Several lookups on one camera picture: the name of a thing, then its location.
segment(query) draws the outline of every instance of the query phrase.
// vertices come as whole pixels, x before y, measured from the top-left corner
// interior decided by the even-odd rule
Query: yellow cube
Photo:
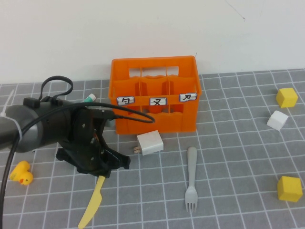
[[[298,202],[303,195],[301,179],[282,176],[277,183],[277,194],[280,200]]]
[[[281,88],[278,90],[276,100],[281,108],[295,106],[297,94],[293,88]]]

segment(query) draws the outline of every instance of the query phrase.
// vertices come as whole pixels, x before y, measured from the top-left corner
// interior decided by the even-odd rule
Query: power adapter
[[[137,136],[138,146],[134,148],[134,153],[142,152],[143,155],[152,154],[163,150],[163,141],[157,130]]]

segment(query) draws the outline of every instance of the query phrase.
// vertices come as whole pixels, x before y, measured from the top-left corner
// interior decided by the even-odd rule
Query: orange plastic crate
[[[145,69],[164,68],[163,75],[145,75]],[[178,75],[169,69],[178,67]],[[139,75],[130,77],[130,69]],[[111,104],[138,110],[155,118],[153,124],[116,120],[118,134],[196,131],[199,98],[202,93],[195,57],[115,59],[112,61],[108,97]],[[143,118],[115,110],[118,115]]]

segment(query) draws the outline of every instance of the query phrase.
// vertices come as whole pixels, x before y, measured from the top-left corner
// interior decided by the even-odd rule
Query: yellow rubber duck
[[[33,181],[33,174],[29,172],[27,161],[20,161],[10,174],[10,180],[18,181],[22,185],[29,185]]]

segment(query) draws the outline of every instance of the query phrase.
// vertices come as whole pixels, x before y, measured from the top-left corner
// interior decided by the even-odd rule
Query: gray fork
[[[196,211],[198,194],[195,189],[195,174],[197,164],[197,149],[195,147],[189,147],[187,149],[187,166],[189,170],[189,187],[185,193],[185,207],[186,210],[190,209],[192,212]]]

